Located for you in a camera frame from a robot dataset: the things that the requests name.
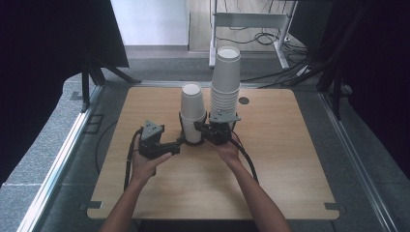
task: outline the black cable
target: black cable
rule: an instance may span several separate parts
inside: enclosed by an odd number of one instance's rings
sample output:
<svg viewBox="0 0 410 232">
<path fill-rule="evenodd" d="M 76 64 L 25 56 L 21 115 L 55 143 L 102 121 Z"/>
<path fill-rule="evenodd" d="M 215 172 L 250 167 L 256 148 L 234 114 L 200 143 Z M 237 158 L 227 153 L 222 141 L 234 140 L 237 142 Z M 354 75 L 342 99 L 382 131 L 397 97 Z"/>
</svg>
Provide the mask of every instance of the black cable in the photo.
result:
<svg viewBox="0 0 410 232">
<path fill-rule="evenodd" d="M 229 40 L 229 39 L 226 39 L 226 38 L 219 38 L 218 36 L 215 36 L 215 38 L 217 38 L 220 41 L 228 41 L 228 42 L 233 42 L 235 44 L 249 44 L 249 43 L 252 43 L 252 42 L 256 41 L 256 39 L 253 39 L 253 40 L 247 41 L 247 42 L 237 42 L 237 41 L 232 41 L 232 40 Z"/>
<path fill-rule="evenodd" d="M 285 79 L 285 80 L 283 80 L 283 81 L 281 81 L 281 82 L 278 82 L 278 80 L 280 80 L 282 77 L 284 77 L 284 75 L 283 75 L 283 76 L 281 76 L 280 78 L 278 78 L 278 79 L 277 79 L 274 83 L 272 83 L 272 84 L 267 84 L 267 85 L 263 85 L 263 86 L 260 86 L 260 87 L 258 87 L 257 89 L 264 89 L 264 88 L 267 88 L 267 87 L 270 87 L 270 86 L 274 86 L 274 85 L 283 84 L 283 83 L 286 83 L 286 82 L 288 82 L 288 81 L 291 81 L 291 80 L 294 80 L 294 79 L 299 78 L 299 76 L 296 76 L 296 77 L 294 77 L 294 78 L 291 78 L 291 79 Z"/>
<path fill-rule="evenodd" d="M 262 78 L 271 77 L 271 76 L 275 76 L 275 75 L 282 74 L 282 73 L 288 73 L 288 72 L 292 71 L 293 69 L 295 69 L 298 65 L 300 65 L 300 64 L 302 64 L 304 61 L 306 61 L 307 58 L 308 58 L 308 57 L 304 58 L 302 61 L 298 62 L 296 65 L 292 66 L 291 68 L 289 68 L 289 69 L 287 69 L 287 70 L 284 70 L 284 71 L 281 71 L 281 72 L 272 73 L 272 74 L 266 74 L 266 75 L 262 75 L 262 76 L 252 77 L 252 78 L 245 79 L 245 80 L 242 80 L 242 81 L 244 82 L 244 81 L 250 81 L 250 80 L 255 80 L 255 79 L 262 79 Z"/>
<path fill-rule="evenodd" d="M 225 11 L 228 13 L 228 7 L 226 5 L 226 0 L 224 0 L 223 2 L 225 3 Z M 241 11 L 241 9 L 239 8 L 238 0 L 236 0 L 236 8 L 238 8 L 239 12 Z M 229 27 L 229 29 L 232 30 L 232 31 L 242 31 L 242 30 L 248 29 L 248 27 L 241 27 L 241 28 Z"/>
<path fill-rule="evenodd" d="M 94 152 L 94 158 L 95 158 L 95 162 L 96 162 L 97 172 L 99 173 L 99 175 L 100 175 L 100 172 L 101 172 L 100 167 L 99 167 L 99 159 L 98 159 L 100 143 L 102 142 L 103 136 L 106 134 L 106 132 L 107 132 L 111 127 L 113 127 L 115 124 L 117 124 L 117 123 L 118 123 L 118 120 L 115 121 L 115 122 L 113 122 L 111 125 L 109 125 L 109 126 L 102 132 L 102 135 L 100 135 L 99 141 L 97 142 L 96 150 L 95 150 L 95 152 Z"/>
<path fill-rule="evenodd" d="M 261 32 L 256 33 L 256 35 L 254 36 L 254 37 L 256 38 L 256 41 L 257 41 L 259 44 L 262 44 L 262 45 L 272 45 L 272 44 L 274 44 L 274 42 L 278 39 L 278 37 L 275 36 L 274 34 L 271 34 L 271 33 L 268 33 L 268 32 L 264 32 L 263 29 L 264 29 L 264 28 L 262 28 L 262 29 L 261 29 Z M 269 42 L 268 42 L 268 43 L 263 43 L 263 42 L 261 42 L 261 41 L 259 40 L 259 39 L 261 39 L 261 38 L 266 38 L 266 39 L 269 40 Z"/>
<path fill-rule="evenodd" d="M 283 48 L 284 48 L 286 51 L 293 51 L 293 52 L 297 52 L 297 53 L 300 53 L 300 54 L 309 54 L 309 53 L 311 53 L 311 52 L 309 52 L 307 49 L 300 49 L 300 48 L 294 48 L 294 47 L 292 47 L 292 46 L 289 46 L 288 43 L 285 43 L 284 46 L 283 46 Z"/>
<path fill-rule="evenodd" d="M 301 48 L 301 49 L 308 49 L 308 48 L 305 47 L 305 46 L 297 46 L 297 45 L 293 45 L 293 44 L 289 44 L 289 43 L 286 43 L 285 45 L 286 45 L 286 46 L 293 46 L 293 47 Z"/>
<path fill-rule="evenodd" d="M 260 11 L 261 13 L 263 13 L 263 10 L 265 10 L 266 6 L 268 6 L 269 1 L 270 1 L 270 0 L 266 1 L 265 5 L 264 5 L 263 8 L 262 8 L 262 11 Z"/>
<path fill-rule="evenodd" d="M 291 56 L 293 56 L 293 55 L 299 55 L 299 56 L 302 55 L 302 56 L 305 56 L 305 58 L 308 58 L 307 55 L 301 54 L 301 53 L 298 53 L 298 52 L 287 54 L 287 55 L 286 55 L 286 59 L 287 59 L 288 61 L 292 62 L 293 64 L 299 64 L 299 62 L 300 62 L 300 61 L 295 61 L 295 60 L 293 60 L 293 58 L 291 58 Z"/>
<path fill-rule="evenodd" d="M 284 1 L 282 13 L 284 12 L 284 8 L 286 7 L 286 3 L 287 3 L 287 1 Z"/>
<path fill-rule="evenodd" d="M 274 0 L 271 1 L 271 6 L 269 6 L 269 11 L 268 13 L 270 13 L 272 11 L 272 6 L 274 5 Z"/>
<path fill-rule="evenodd" d="M 211 26 L 212 29 L 212 22 L 211 22 L 211 0 L 209 0 L 209 25 Z"/>
<path fill-rule="evenodd" d="M 129 181 L 130 181 L 132 153 L 134 152 L 133 146 L 134 146 L 135 138 L 139 133 L 142 133 L 143 130 L 144 130 L 144 128 L 140 128 L 132 136 L 132 140 L 131 140 L 131 144 L 130 144 L 130 148 L 129 148 L 129 153 L 127 155 L 126 177 L 124 178 L 124 190 L 126 190 L 128 184 L 129 184 Z"/>
<path fill-rule="evenodd" d="M 239 138 L 238 134 L 235 131 L 232 131 L 232 132 L 235 133 L 236 137 L 238 138 L 239 143 L 241 144 L 242 148 L 244 148 L 244 144 L 242 144 L 242 141 Z M 256 175 L 256 170 L 255 170 L 255 167 L 253 166 L 253 162 L 250 159 L 250 156 L 248 155 L 248 153 L 246 153 L 246 155 L 244 155 L 244 157 L 245 157 L 245 159 L 247 160 L 247 162 L 249 164 L 250 171 L 252 172 L 253 179 L 255 179 L 255 181 L 259 184 L 259 180 L 258 180 L 257 175 Z"/>
</svg>

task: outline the white paper cup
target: white paper cup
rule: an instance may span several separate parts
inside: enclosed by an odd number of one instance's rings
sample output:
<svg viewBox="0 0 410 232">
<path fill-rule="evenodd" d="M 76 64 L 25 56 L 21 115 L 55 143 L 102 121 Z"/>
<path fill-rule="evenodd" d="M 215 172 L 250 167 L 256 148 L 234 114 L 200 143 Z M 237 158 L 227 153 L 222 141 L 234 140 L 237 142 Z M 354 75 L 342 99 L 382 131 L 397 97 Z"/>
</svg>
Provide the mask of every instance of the white paper cup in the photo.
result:
<svg viewBox="0 0 410 232">
<path fill-rule="evenodd" d="M 231 107 L 220 107 L 217 105 L 212 105 L 211 109 L 213 110 L 213 112 L 218 112 L 218 111 L 223 111 L 223 112 L 236 112 L 236 105 L 235 106 L 231 106 Z"/>
<path fill-rule="evenodd" d="M 218 109 L 221 109 L 221 110 L 231 110 L 231 109 L 236 108 L 236 103 L 235 103 L 235 102 L 232 103 L 232 104 L 218 104 L 218 103 L 214 103 L 214 104 L 212 104 L 212 107 L 218 108 Z"/>
<path fill-rule="evenodd" d="M 238 89 L 241 82 L 241 52 L 234 46 L 218 49 L 212 77 L 213 86 L 221 92 Z"/>
<path fill-rule="evenodd" d="M 211 88 L 212 88 L 213 92 L 215 92 L 216 94 L 219 94 L 219 95 L 224 95 L 224 96 L 225 95 L 234 95 L 234 94 L 239 93 L 239 91 L 241 90 L 241 82 L 239 82 L 237 88 L 233 91 L 221 91 L 220 89 L 215 87 L 214 80 L 212 80 L 211 81 Z"/>
<path fill-rule="evenodd" d="M 238 96 L 239 96 L 239 93 L 232 95 L 232 96 L 220 96 L 220 95 L 211 93 L 211 99 L 220 101 L 220 102 L 232 102 L 232 101 L 235 102 L 238 99 Z"/>
<path fill-rule="evenodd" d="M 215 97 L 211 97 L 211 103 L 217 103 L 217 104 L 223 104 L 223 105 L 230 105 L 234 104 L 238 101 L 238 98 L 233 98 L 233 99 L 218 99 Z"/>
<path fill-rule="evenodd" d="M 182 127 L 185 134 L 185 139 L 190 143 L 196 143 L 201 140 L 201 132 L 195 129 L 194 122 L 202 122 L 206 117 L 206 112 L 198 119 L 191 120 L 181 114 Z"/>
<path fill-rule="evenodd" d="M 196 82 L 188 82 L 182 87 L 181 114 L 190 120 L 201 118 L 205 114 L 201 86 Z"/>
</svg>

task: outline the aluminum rail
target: aluminum rail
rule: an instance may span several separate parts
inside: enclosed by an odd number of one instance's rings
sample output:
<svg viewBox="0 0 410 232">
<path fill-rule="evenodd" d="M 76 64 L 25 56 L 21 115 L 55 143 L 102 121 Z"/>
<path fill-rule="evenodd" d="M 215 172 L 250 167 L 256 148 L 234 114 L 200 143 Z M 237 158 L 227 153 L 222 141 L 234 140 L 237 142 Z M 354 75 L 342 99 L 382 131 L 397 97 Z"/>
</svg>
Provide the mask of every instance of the aluminum rail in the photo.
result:
<svg viewBox="0 0 410 232">
<path fill-rule="evenodd" d="M 54 191 L 55 186 L 57 185 L 58 179 L 60 178 L 60 175 L 63 172 L 70 155 L 72 154 L 76 140 L 81 135 L 81 132 L 91 115 L 91 112 L 95 106 L 93 102 L 95 102 L 97 97 L 100 95 L 102 88 L 102 86 L 96 86 L 94 88 L 93 94 L 91 96 L 90 107 L 84 113 L 79 113 L 77 118 L 75 119 L 69 135 L 67 136 L 66 140 L 63 143 L 63 146 L 58 152 L 54 163 L 51 165 L 51 168 L 45 176 L 45 179 L 40 186 L 39 191 L 34 197 L 34 200 L 28 208 L 21 224 L 18 226 L 17 231 L 25 232 L 34 230 L 37 222 L 43 214 L 46 203 L 51 197 L 51 194 Z"/>
<path fill-rule="evenodd" d="M 333 113 L 330 100 L 327 96 L 325 96 L 324 93 L 321 92 L 319 92 L 319 99 L 322 101 L 323 106 L 328 113 L 337 136 L 340 139 L 344 150 L 346 151 L 347 157 L 349 158 L 350 163 L 352 164 L 352 167 L 356 172 L 359 182 L 361 183 L 367 199 L 370 202 L 370 205 L 373 208 L 373 211 L 376 214 L 380 224 L 382 225 L 383 230 L 389 232 L 398 231 L 383 198 L 381 197 L 371 177 L 368 175 L 365 166 L 363 165 L 355 146 L 350 140 L 346 129 L 344 128 L 341 121 L 338 120 Z"/>
</svg>

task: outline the black cord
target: black cord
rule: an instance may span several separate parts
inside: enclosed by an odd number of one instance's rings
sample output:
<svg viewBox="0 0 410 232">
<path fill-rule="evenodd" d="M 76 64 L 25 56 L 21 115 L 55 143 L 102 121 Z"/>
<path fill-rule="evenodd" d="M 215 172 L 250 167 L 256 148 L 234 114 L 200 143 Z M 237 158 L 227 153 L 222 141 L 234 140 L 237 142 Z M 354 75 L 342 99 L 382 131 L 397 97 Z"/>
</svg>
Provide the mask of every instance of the black cord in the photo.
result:
<svg viewBox="0 0 410 232">
<path fill-rule="evenodd" d="M 281 82 L 278 82 L 278 80 L 280 80 L 280 79 L 281 79 L 282 77 L 284 77 L 284 76 L 285 76 L 285 75 L 281 76 L 280 78 L 278 78 L 278 79 L 277 79 L 274 83 L 272 83 L 272 84 L 263 85 L 263 86 L 258 87 L 257 89 L 264 89 L 264 88 L 267 88 L 267 87 L 270 87 L 270 86 L 283 84 L 283 83 L 286 83 L 286 82 L 288 82 L 288 81 L 291 81 L 291 80 L 294 80 L 294 79 L 299 78 L 299 76 L 296 76 L 296 77 L 294 77 L 294 78 L 285 79 L 285 80 L 283 80 L 283 81 L 281 81 Z"/>
<path fill-rule="evenodd" d="M 273 4 L 273 1 L 271 2 L 271 6 L 270 6 L 269 11 L 272 9 L 272 4 Z M 224 0 L 224 6 L 225 6 L 226 12 L 228 12 L 226 0 Z M 237 8 L 238 8 L 238 10 L 239 10 L 239 12 L 240 12 L 241 9 L 239 8 L 238 1 L 237 1 Z M 212 28 L 211 11 L 212 11 L 212 10 L 211 10 L 211 0 L 210 0 L 210 1 L 209 1 L 209 23 L 210 23 L 211 28 Z M 241 31 L 241 30 L 245 30 L 245 29 L 249 29 L 249 28 L 248 28 L 248 27 L 241 27 L 241 28 L 232 28 L 232 27 L 229 27 L 229 29 L 230 29 L 230 30 L 233 30 L 233 31 Z M 278 36 L 276 36 L 276 35 L 274 35 L 274 34 L 271 34 L 271 33 L 263 32 L 263 29 L 264 29 L 264 28 L 262 28 L 262 30 L 261 30 L 260 33 L 257 33 L 257 34 L 254 35 L 253 40 L 246 41 L 246 42 L 238 42 L 238 41 L 233 41 L 233 40 L 229 40 L 229 39 L 226 39 L 226 38 L 220 38 L 220 37 L 218 37 L 217 35 L 215 35 L 215 38 L 218 39 L 218 40 L 220 40 L 220 41 L 228 41 L 228 42 L 232 42 L 232 43 L 235 43 L 235 44 L 249 44 L 249 43 L 252 43 L 252 42 L 258 42 L 258 43 L 261 44 L 261 45 L 271 45 L 271 44 L 273 44 L 274 41 L 276 41 L 276 40 L 278 39 Z M 266 38 L 266 39 L 268 39 L 269 41 L 268 41 L 267 43 L 264 43 L 264 42 L 260 41 L 261 38 Z"/>
<path fill-rule="evenodd" d="M 290 62 L 292 62 L 293 64 L 300 64 L 300 61 L 295 61 L 293 60 L 293 58 L 291 58 L 291 56 L 293 55 L 299 55 L 299 56 L 305 56 L 304 58 L 308 58 L 307 55 L 305 54 L 300 54 L 300 53 L 290 53 L 286 55 L 286 59 L 289 60 Z"/>
<path fill-rule="evenodd" d="M 260 11 L 261 13 L 263 13 L 263 10 L 265 10 L 266 6 L 268 6 L 269 1 L 270 1 L 270 0 L 266 1 L 265 6 L 263 6 L 262 11 Z"/>
<path fill-rule="evenodd" d="M 134 152 L 133 146 L 134 146 L 135 138 L 139 133 L 142 133 L 143 130 L 144 130 L 144 128 L 140 128 L 132 136 L 132 140 L 131 140 L 131 144 L 130 144 L 130 148 L 129 148 L 129 153 L 127 155 L 126 177 L 124 178 L 124 190 L 126 190 L 128 184 L 129 184 L 129 181 L 130 181 L 132 153 Z"/>
<path fill-rule="evenodd" d="M 99 147 L 100 147 L 100 143 L 102 142 L 103 136 L 106 134 L 106 132 L 107 132 L 110 128 L 112 128 L 115 124 L 117 124 L 117 123 L 118 123 L 118 120 L 115 121 L 115 122 L 113 122 L 111 125 L 109 125 L 109 126 L 102 132 L 102 135 L 100 135 L 99 141 L 97 142 L 96 150 L 95 150 L 95 152 L 94 152 L 94 159 L 95 159 L 95 162 L 96 162 L 96 168 L 97 168 L 97 172 L 99 173 L 99 175 L 100 175 L 100 172 L 101 172 L 100 166 L 99 166 L 99 159 L 98 159 L 98 157 L 99 157 Z"/>
<path fill-rule="evenodd" d="M 235 131 L 232 131 L 232 132 L 235 133 L 236 137 L 238 138 L 239 144 L 241 144 L 242 148 L 244 148 L 244 144 L 242 144 L 242 141 L 241 141 L 241 139 L 239 138 L 238 134 L 237 134 Z M 253 166 L 253 162 L 252 162 L 252 160 L 250 159 L 250 156 L 249 156 L 248 153 L 246 153 L 246 152 L 245 152 L 245 154 L 243 154 L 243 155 L 244 155 L 245 159 L 247 160 L 247 162 L 248 162 L 248 164 L 249 164 L 250 171 L 252 172 L 253 179 L 255 179 L 255 181 L 259 184 L 259 180 L 258 180 L 257 175 L 256 175 L 256 170 L 255 170 L 255 167 Z"/>
<path fill-rule="evenodd" d="M 286 7 L 286 3 L 287 3 L 287 1 L 284 1 L 282 13 L 284 12 L 284 8 Z"/>
<path fill-rule="evenodd" d="M 266 78 L 266 77 L 271 77 L 271 76 L 279 75 L 279 74 L 282 74 L 282 73 L 289 73 L 290 71 L 294 70 L 294 69 L 295 69 L 297 66 L 299 66 L 300 64 L 303 64 L 303 62 L 306 61 L 306 59 L 307 59 L 307 57 L 304 58 L 302 61 L 298 62 L 296 65 L 292 66 L 291 68 L 289 68 L 289 69 L 287 69 L 287 70 L 285 70 L 285 71 L 276 72 L 276 73 L 272 73 L 272 74 L 261 75 L 261 76 L 257 76 L 257 77 L 252 77 L 252 78 L 245 79 L 245 80 L 242 80 L 242 81 L 244 82 L 244 81 L 250 81 L 250 80 L 255 80 L 255 79 L 262 79 L 262 78 Z"/>
</svg>

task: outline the wooden table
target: wooden table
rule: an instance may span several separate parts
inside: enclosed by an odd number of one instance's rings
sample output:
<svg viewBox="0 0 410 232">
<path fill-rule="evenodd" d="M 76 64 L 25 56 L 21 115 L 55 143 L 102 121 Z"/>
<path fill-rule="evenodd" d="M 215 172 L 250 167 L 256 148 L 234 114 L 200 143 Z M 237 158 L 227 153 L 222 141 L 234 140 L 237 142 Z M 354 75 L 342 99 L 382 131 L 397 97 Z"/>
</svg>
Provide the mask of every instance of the wooden table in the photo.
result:
<svg viewBox="0 0 410 232">
<path fill-rule="evenodd" d="M 210 110 L 210 89 L 203 88 Z M 242 118 L 235 131 L 253 160 L 262 188 L 288 219 L 335 219 L 338 210 L 311 142 L 294 94 L 290 90 L 241 89 Z M 181 88 L 134 87 L 129 90 L 113 134 L 92 201 L 90 218 L 106 218 L 123 192 L 126 157 L 134 132 L 147 119 L 165 125 L 161 143 L 175 141 L 181 127 Z M 235 177 L 209 144 L 181 146 L 181 154 L 161 164 L 136 204 L 133 218 L 250 219 Z"/>
</svg>

